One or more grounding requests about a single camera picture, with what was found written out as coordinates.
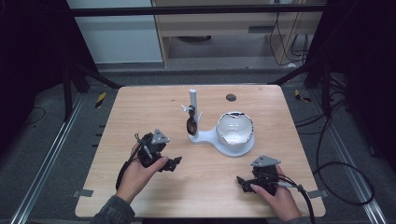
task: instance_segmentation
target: person's right hand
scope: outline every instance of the person's right hand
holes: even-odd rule
[[[132,153],[139,145],[136,143]],[[140,160],[133,160],[123,174],[116,196],[127,203],[131,203],[134,197],[147,185],[157,171],[165,166],[169,158],[161,157],[148,168],[145,168]]]
[[[276,170],[278,174],[283,175],[278,165],[276,165]],[[251,187],[268,202],[276,216],[282,221],[287,222],[302,216],[293,196],[287,188],[278,185],[276,187],[276,195],[272,196],[267,190],[260,186],[251,185]]]

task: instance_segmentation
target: white post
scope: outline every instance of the white post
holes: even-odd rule
[[[195,107],[194,120],[197,123],[197,132],[194,137],[197,138],[199,136],[198,105],[197,105],[197,91],[194,89],[190,89],[190,104]]]

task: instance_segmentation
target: white bowl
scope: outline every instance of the white bowl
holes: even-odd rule
[[[253,136],[253,121],[242,112],[227,112],[220,117],[216,130],[222,144],[241,147]]]

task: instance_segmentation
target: gray tape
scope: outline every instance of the gray tape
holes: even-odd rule
[[[307,192],[307,194],[308,194],[310,199],[314,199],[314,198],[317,198],[317,197],[327,198],[329,196],[329,193],[327,193],[326,190],[320,191],[318,189],[317,190],[313,190],[313,191],[309,191],[309,192]]]
[[[75,191],[72,193],[72,197],[73,197],[73,198],[78,198],[78,197],[80,197],[80,196],[83,196],[83,197],[91,197],[92,195],[93,195],[93,190],[91,190],[91,189],[75,190]]]

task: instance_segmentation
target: sleeve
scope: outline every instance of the sleeve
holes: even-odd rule
[[[123,199],[112,196],[102,207],[100,212],[93,217],[91,224],[96,223],[131,223],[134,219],[134,210]]]
[[[311,224],[309,217],[297,217],[293,220],[285,222],[286,224]]]

